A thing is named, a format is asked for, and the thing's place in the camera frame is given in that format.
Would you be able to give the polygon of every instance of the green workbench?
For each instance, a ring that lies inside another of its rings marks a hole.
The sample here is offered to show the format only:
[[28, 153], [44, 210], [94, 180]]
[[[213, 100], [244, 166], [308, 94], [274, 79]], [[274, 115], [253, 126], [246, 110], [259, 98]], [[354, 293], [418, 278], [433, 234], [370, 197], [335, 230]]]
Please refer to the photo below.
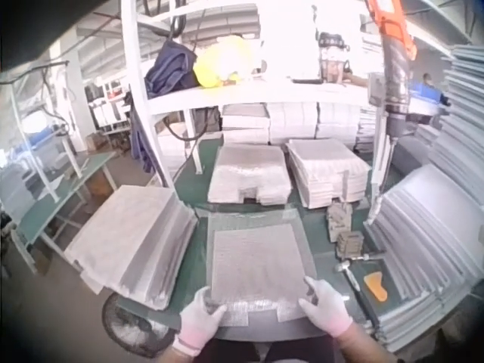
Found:
[[82, 168], [82, 176], [79, 178], [74, 175], [71, 179], [63, 179], [58, 188], [55, 190], [59, 196], [57, 202], [50, 194], [44, 196], [42, 199], [37, 200], [32, 208], [23, 216], [20, 222], [17, 224], [17, 232], [20, 233], [23, 238], [19, 241], [15, 241], [15, 247], [19, 250], [19, 253], [26, 261], [27, 265], [35, 271], [35, 263], [28, 252], [28, 247], [32, 246], [39, 237], [43, 239], [54, 252], [56, 252], [62, 259], [66, 260], [62, 249], [54, 242], [54, 238], [48, 236], [45, 233], [45, 228], [48, 223], [54, 219], [61, 208], [69, 201], [75, 194], [81, 198], [82, 202], [85, 202], [83, 196], [79, 193], [79, 189], [85, 185], [89, 178], [91, 178], [98, 170], [102, 169], [106, 175], [106, 179], [110, 183], [113, 189], [116, 189], [114, 180], [106, 167], [107, 161], [114, 157], [113, 151], [108, 153], [94, 154], [87, 157], [87, 161]]
[[[138, 316], [157, 321], [173, 329], [180, 328], [179, 312], [193, 299], [194, 293], [206, 285], [206, 230], [208, 226], [209, 212], [222, 213], [255, 213], [267, 210], [283, 209], [285, 206], [261, 206], [259, 204], [211, 204], [206, 200], [212, 178], [216, 154], [221, 139], [202, 141], [199, 146], [200, 160], [203, 166], [203, 174], [196, 175], [193, 160], [189, 160], [187, 166], [176, 180], [175, 188], [181, 200], [190, 204], [197, 210], [200, 222], [196, 227], [191, 242], [187, 248], [183, 263], [178, 273], [175, 289], [169, 307], [164, 311], [154, 311], [138, 302], [120, 298], [118, 305]], [[388, 187], [391, 187], [402, 177], [394, 170], [390, 170]], [[353, 318], [360, 323], [365, 323], [366, 318], [355, 300], [352, 288], [342, 273], [336, 273], [334, 266], [338, 263], [334, 254], [334, 244], [329, 242], [325, 208], [306, 209], [301, 204], [299, 193], [293, 188], [288, 204], [298, 209], [306, 232], [306, 237], [315, 260], [318, 278], [328, 280], [340, 293], [350, 296], [346, 307]], [[363, 231], [363, 221], [368, 216], [368, 209], [356, 210], [352, 216], [352, 229]], [[371, 241], [365, 241], [365, 248], [371, 249]], [[402, 304], [398, 298], [396, 287], [388, 274], [383, 273], [383, 286], [388, 291], [388, 300], [378, 302], [367, 290], [363, 277], [373, 271], [384, 272], [385, 266], [381, 262], [355, 262], [352, 271], [360, 283], [364, 293], [372, 302], [378, 315], [382, 315]], [[217, 332], [217, 337], [228, 340], [241, 341], [281, 341], [294, 340], [305, 337], [321, 335], [308, 319], [298, 319], [278, 323], [275, 312], [257, 312], [250, 314], [249, 327], [222, 327]]]

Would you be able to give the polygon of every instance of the aluminum foil sheet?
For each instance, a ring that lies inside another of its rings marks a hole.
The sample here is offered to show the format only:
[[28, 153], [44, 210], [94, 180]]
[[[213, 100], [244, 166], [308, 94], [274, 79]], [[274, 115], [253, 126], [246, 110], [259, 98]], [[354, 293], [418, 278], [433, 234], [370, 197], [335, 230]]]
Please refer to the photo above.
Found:
[[226, 304], [222, 326], [247, 326], [250, 312], [275, 310], [279, 321], [304, 316], [305, 275], [316, 276], [295, 209], [214, 213], [207, 235], [207, 283], [214, 305]]
[[207, 195], [210, 203], [285, 204], [291, 191], [284, 153], [268, 145], [228, 144], [219, 148]]

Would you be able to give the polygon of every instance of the stack of white panels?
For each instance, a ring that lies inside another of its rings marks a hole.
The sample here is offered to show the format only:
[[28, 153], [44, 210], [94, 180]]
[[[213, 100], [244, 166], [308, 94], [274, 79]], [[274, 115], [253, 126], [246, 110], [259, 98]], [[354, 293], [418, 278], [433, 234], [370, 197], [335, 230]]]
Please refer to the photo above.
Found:
[[358, 133], [359, 110], [359, 106], [351, 104], [320, 103], [316, 138], [335, 138], [353, 149]]
[[228, 144], [219, 148], [208, 201], [285, 204], [291, 191], [284, 153], [268, 145]]
[[373, 153], [377, 109], [370, 104], [360, 108], [355, 149], [360, 153]]
[[335, 139], [290, 140], [290, 165], [303, 206], [329, 206], [333, 198], [365, 197], [370, 166]]
[[316, 102], [285, 102], [267, 104], [271, 117], [271, 144], [286, 144], [291, 138], [315, 138], [318, 123]]
[[268, 129], [270, 119], [264, 104], [228, 104], [222, 108], [222, 129]]
[[366, 225], [403, 300], [400, 324], [384, 315], [386, 343], [396, 348], [422, 321], [439, 321], [484, 278], [479, 230], [484, 212], [447, 175], [428, 164], [386, 192]]
[[[181, 138], [188, 137], [185, 123], [172, 123], [170, 127]], [[170, 175], [173, 176], [187, 159], [185, 151], [187, 145], [184, 141], [178, 140], [173, 136], [166, 127], [158, 134], [158, 143], [163, 153], [163, 161], [166, 164], [164, 166], [168, 168]]]
[[484, 205], [484, 47], [456, 46], [451, 70], [446, 71], [450, 115], [430, 161]]
[[264, 104], [229, 104], [222, 108], [224, 144], [267, 144], [270, 119]]
[[65, 251], [83, 275], [152, 309], [169, 304], [197, 219], [172, 189], [123, 185]]

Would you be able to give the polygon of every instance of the hand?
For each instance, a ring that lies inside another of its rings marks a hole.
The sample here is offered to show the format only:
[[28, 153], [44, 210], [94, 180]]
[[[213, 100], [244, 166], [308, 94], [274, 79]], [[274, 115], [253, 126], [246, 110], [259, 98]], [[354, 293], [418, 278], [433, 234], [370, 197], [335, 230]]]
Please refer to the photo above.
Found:
[[203, 299], [208, 289], [208, 286], [199, 289], [194, 300], [180, 313], [181, 330], [175, 337], [173, 348], [191, 357], [199, 355], [205, 344], [213, 338], [227, 311], [227, 306], [222, 305], [213, 314], [208, 313]]
[[348, 330], [353, 319], [346, 311], [345, 302], [340, 293], [325, 280], [316, 281], [306, 276], [304, 281], [315, 292], [318, 304], [299, 299], [301, 309], [309, 320], [321, 330], [336, 338]]

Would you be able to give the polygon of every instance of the black hose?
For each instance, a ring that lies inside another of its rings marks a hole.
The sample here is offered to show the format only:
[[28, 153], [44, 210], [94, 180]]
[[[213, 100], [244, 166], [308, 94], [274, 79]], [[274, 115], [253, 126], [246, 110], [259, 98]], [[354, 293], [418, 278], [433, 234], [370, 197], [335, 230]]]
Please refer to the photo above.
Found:
[[178, 135], [176, 132], [173, 131], [172, 127], [169, 125], [169, 122], [168, 120], [165, 118], [163, 118], [163, 123], [165, 124], [166, 128], [168, 129], [169, 133], [172, 134], [175, 138], [177, 138], [178, 140], [180, 141], [196, 141], [198, 140], [199, 138], [201, 138], [205, 132], [206, 132], [206, 129], [208, 128], [209, 126], [209, 110], [208, 108], [206, 108], [205, 110], [205, 114], [204, 114], [204, 117], [205, 117], [205, 124], [203, 125], [203, 129], [202, 131], [200, 132], [200, 134], [198, 135], [195, 135], [194, 137], [192, 138], [183, 138], [181, 137], [180, 135]]

